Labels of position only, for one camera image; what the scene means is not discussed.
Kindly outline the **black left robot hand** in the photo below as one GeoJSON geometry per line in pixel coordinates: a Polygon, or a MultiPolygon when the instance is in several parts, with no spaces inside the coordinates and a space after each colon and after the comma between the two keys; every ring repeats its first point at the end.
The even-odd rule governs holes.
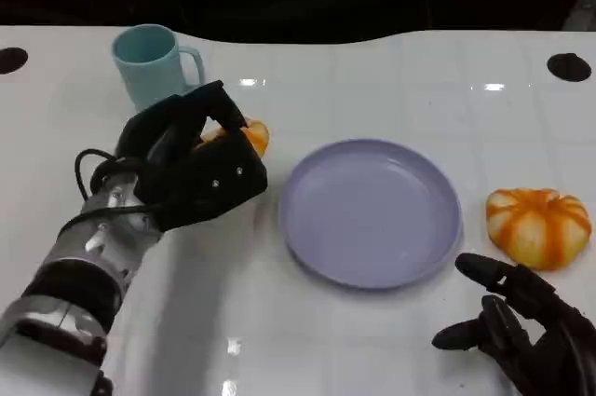
{"type": "Polygon", "coordinates": [[[262,194],[267,126],[244,116],[217,80],[133,116],[115,148],[136,198],[169,231],[216,218],[262,194]]]}

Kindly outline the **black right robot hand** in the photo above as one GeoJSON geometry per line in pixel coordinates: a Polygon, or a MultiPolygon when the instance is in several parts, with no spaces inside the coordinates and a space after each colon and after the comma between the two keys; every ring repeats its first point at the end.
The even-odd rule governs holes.
{"type": "Polygon", "coordinates": [[[488,292],[481,313],[439,331],[442,350],[477,348],[522,395],[593,395],[595,326],[526,266],[461,253],[455,266],[488,292]]]}

